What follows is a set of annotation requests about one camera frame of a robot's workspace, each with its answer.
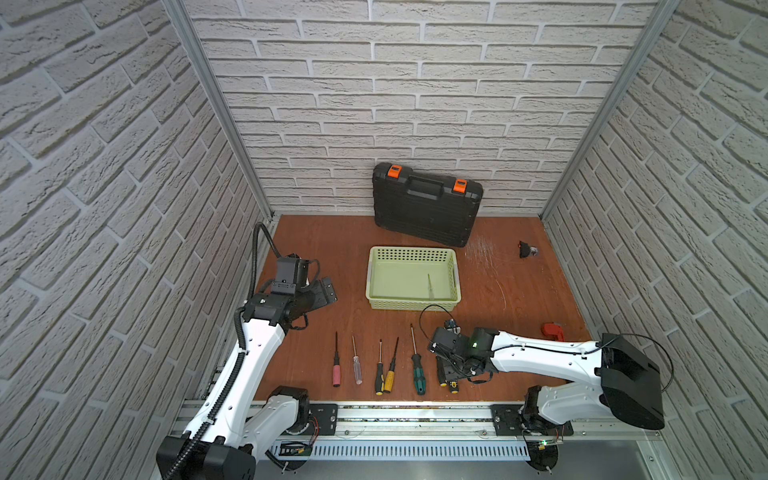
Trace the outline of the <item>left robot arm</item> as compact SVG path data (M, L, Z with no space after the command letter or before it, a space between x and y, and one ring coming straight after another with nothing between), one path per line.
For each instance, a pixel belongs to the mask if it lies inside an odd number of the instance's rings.
M165 479L252 479L261 457L284 471L299 468L313 451L321 425L307 390L279 386L256 413L250 411L269 363L297 319L335 303L330 278L311 275L310 261L276 256L276 275L250 284L236 309L237 342L197 414L179 436L164 438L156 453Z

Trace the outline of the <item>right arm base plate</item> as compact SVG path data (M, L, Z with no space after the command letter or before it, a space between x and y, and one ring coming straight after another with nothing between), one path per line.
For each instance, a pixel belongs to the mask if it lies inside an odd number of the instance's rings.
M523 404L491 404L491 420L497 436L572 436L571 422L562 425L545 420L538 414L526 412Z

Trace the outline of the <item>clear red handled screwdriver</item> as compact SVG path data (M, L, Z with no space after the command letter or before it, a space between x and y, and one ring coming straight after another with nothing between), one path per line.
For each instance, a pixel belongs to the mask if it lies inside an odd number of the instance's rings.
M354 379L355 379L355 383L357 385L361 385L363 383L362 367L361 367L360 357L359 357L358 351L357 351L355 337L352 337L352 348L353 348L353 374L354 374Z

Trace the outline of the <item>black yellow flathead screwdriver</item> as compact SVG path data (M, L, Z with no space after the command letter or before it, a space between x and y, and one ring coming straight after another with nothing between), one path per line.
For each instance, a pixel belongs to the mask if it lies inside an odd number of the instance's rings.
M382 358L382 347L383 347L383 341L379 340L379 358L377 362L377 368L376 368L376 376L375 376L375 394L377 396L380 396L384 392L384 383L385 383L385 376L384 376L384 364L383 364L383 358Z

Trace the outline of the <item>pink handled screwdriver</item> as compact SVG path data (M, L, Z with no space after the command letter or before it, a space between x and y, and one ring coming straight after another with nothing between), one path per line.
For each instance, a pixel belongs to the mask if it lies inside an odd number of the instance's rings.
M335 333L335 338L334 338L334 360L333 360L333 367L332 367L332 386L334 388L338 388L338 387L341 386L341 365L340 365L338 333Z

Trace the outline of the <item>black yellow Phillips screwdriver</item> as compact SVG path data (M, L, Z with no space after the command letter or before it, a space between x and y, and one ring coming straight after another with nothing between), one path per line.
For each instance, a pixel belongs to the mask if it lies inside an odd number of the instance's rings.
M439 382L441 387L446 387L448 382L447 382L447 379L446 379L445 366L444 366L443 359L440 358L440 357L437 357L436 358L436 362L437 362L438 382Z

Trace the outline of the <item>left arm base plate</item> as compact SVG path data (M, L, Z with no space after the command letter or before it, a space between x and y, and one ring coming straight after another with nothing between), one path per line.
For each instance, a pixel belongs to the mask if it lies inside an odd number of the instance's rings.
M289 436L334 436L338 423L339 405L312 402L307 414L301 413L297 423L283 432Z

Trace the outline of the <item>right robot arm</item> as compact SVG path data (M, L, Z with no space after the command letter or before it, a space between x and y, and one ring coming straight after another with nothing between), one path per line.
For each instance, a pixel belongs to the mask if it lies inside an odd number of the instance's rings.
M558 342L487 328L466 336L440 327L428 349L443 361L447 381L477 383L484 374L509 372L563 380L528 389L518 418L531 432L552 434L572 420L596 418L644 430L665 427L660 368L625 334Z

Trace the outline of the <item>orange handled black screwdriver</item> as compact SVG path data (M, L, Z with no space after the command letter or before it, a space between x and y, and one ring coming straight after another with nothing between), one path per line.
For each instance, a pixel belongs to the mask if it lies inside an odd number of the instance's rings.
M399 345L399 339L396 339L393 355L384 379L384 386L383 386L384 393L391 393L394 388L398 345Z

